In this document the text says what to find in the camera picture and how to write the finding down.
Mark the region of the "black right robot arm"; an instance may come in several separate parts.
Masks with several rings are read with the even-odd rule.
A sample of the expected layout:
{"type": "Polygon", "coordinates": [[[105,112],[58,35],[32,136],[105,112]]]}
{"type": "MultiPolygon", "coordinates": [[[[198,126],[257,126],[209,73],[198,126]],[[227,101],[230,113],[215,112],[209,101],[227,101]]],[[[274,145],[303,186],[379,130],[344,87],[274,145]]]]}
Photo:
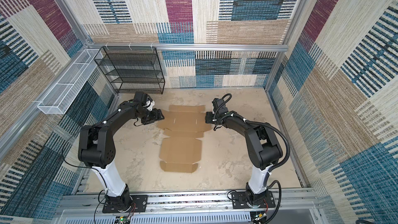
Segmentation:
{"type": "Polygon", "coordinates": [[[234,111],[221,116],[207,112],[205,122],[214,124],[215,129],[220,125],[232,129],[245,138],[252,162],[252,174],[246,185],[245,197],[249,206],[259,206],[268,193],[267,182],[272,170],[283,157],[283,150],[275,135],[278,130],[268,123],[250,121],[234,111]]]}

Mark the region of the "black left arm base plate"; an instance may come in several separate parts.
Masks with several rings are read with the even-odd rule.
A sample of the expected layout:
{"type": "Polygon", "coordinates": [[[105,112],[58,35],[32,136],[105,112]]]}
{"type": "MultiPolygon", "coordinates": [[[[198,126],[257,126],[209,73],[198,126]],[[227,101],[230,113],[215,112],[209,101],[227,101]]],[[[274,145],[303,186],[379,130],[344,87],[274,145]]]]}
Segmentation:
{"type": "Polygon", "coordinates": [[[136,213],[146,211],[148,195],[130,195],[128,197],[109,197],[105,196],[105,203],[102,209],[103,214],[113,213],[132,213],[135,208],[136,213]]]}

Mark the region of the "brown cardboard box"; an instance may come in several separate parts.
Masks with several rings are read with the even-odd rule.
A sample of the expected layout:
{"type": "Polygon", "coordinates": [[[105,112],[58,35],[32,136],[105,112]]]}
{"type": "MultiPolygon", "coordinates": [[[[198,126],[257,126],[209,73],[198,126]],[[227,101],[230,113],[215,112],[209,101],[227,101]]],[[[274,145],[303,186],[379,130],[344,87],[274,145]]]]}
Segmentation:
{"type": "Polygon", "coordinates": [[[204,105],[170,105],[158,123],[166,136],[160,149],[160,168],[165,172],[193,173],[202,158],[204,133],[211,129],[205,122],[204,105]]]}

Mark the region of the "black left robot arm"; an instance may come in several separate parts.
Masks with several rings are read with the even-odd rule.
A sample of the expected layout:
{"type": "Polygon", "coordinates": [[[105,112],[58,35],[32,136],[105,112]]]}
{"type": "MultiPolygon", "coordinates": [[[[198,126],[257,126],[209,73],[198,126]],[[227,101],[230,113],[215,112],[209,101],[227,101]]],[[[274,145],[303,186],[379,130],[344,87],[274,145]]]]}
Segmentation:
{"type": "Polygon", "coordinates": [[[126,212],[132,205],[128,185],[121,179],[115,165],[115,133],[131,119],[143,125],[164,119],[154,101],[147,99],[122,102],[117,110],[94,125],[85,125],[79,135],[78,159],[98,177],[105,190],[104,206],[112,212],[126,212]]]}

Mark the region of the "aluminium front mounting rail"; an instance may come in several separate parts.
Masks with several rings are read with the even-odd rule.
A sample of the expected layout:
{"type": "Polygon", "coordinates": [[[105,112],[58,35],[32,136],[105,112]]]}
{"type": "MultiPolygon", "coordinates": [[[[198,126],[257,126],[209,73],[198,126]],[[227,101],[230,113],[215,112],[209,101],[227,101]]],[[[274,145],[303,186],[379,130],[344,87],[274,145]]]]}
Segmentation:
{"type": "Polygon", "coordinates": [[[134,192],[134,210],[103,213],[100,194],[65,196],[53,224],[326,224],[311,188],[271,189],[272,204],[250,208],[242,190],[134,192]]]}

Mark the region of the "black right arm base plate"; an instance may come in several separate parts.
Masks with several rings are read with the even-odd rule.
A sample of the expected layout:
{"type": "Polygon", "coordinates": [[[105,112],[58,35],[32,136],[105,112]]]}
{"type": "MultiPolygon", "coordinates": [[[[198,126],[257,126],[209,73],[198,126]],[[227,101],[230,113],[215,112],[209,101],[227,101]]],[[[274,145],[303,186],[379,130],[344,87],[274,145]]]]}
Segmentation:
{"type": "Polygon", "coordinates": [[[275,198],[270,190],[254,195],[250,190],[232,190],[227,193],[227,197],[232,201],[234,209],[276,207],[275,198]]]}

